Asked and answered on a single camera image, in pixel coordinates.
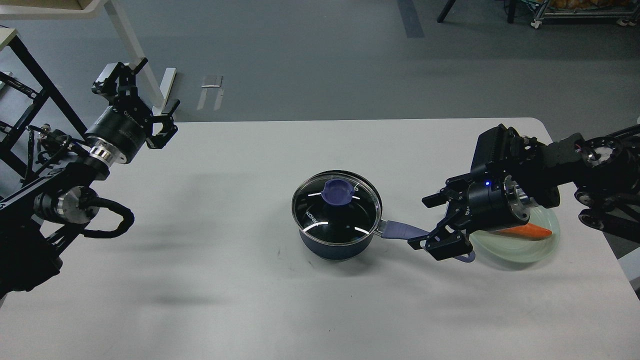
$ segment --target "pot handle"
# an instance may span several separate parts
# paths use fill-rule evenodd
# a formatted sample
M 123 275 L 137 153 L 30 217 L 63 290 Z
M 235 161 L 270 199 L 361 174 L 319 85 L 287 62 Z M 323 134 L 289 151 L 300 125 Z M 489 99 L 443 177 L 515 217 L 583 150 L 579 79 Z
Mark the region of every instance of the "pot handle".
M 410 240 L 417 238 L 418 236 L 426 236 L 429 234 L 429 231 L 397 221 L 380 220 L 380 225 L 376 229 L 376 234 L 383 239 Z M 470 263 L 475 260 L 475 258 L 476 253 L 474 251 L 468 253 L 466 256 L 460 255 L 454 257 L 454 259 L 460 260 L 464 263 Z

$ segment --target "gray floor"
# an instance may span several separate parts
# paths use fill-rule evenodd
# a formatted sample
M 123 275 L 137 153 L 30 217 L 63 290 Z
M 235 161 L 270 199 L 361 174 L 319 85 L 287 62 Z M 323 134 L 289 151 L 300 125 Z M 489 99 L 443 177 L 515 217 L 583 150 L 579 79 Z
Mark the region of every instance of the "gray floor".
M 180 121 L 535 117 L 559 140 L 604 135 L 640 115 L 640 26 L 534 30 L 530 16 L 507 24 L 495 0 L 459 0 L 437 24 L 445 0 L 414 0 L 424 38 L 408 38 L 391 0 L 123 3 L 156 74 L 178 68 Z M 92 81 L 128 60 L 108 16 L 0 24 L 20 31 L 91 124 L 106 105 Z M 29 83 L 10 51 L 0 67 Z M 216 111 L 217 90 L 197 109 L 209 74 L 224 75 Z M 7 93 L 0 120 L 15 122 L 5 109 L 19 101 Z M 61 121 L 52 106 L 38 119 Z M 617 255 L 632 248 L 610 241 Z

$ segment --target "glass lid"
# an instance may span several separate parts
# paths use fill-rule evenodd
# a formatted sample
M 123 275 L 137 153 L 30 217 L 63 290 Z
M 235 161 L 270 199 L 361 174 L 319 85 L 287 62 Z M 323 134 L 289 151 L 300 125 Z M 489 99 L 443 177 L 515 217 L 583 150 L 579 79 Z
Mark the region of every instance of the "glass lid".
M 349 245 L 377 228 L 382 204 L 376 189 L 362 176 L 332 170 L 300 185 L 291 211 L 304 235 L 331 245 Z

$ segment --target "blue handle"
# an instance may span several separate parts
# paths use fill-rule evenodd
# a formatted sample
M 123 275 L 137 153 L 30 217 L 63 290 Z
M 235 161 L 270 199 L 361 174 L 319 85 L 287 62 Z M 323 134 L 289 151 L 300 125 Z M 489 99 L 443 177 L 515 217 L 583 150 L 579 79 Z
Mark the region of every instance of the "blue handle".
M 383 239 L 403 239 L 410 240 L 413 238 L 417 238 L 418 236 L 426 236 L 429 234 L 429 231 L 425 231 L 420 229 L 419 227 L 411 226 L 408 224 L 403 224 L 401 222 L 396 221 L 387 221 L 387 226 L 385 230 L 380 235 Z M 475 260 L 476 253 L 474 251 L 467 254 L 467 256 L 460 255 L 454 257 L 454 259 L 460 260 L 464 263 L 470 263 Z

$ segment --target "green plate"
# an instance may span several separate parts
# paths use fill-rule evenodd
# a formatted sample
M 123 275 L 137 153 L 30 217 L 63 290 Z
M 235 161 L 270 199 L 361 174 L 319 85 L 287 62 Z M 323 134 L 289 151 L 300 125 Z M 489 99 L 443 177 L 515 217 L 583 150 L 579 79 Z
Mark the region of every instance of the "green plate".
M 560 225 L 552 210 L 541 206 L 531 208 L 529 221 L 553 232 L 542 240 L 527 240 L 512 236 L 497 235 L 486 231 L 476 231 L 469 236 L 471 244 L 482 247 L 499 258 L 514 263 L 535 263 L 556 249 L 560 241 Z

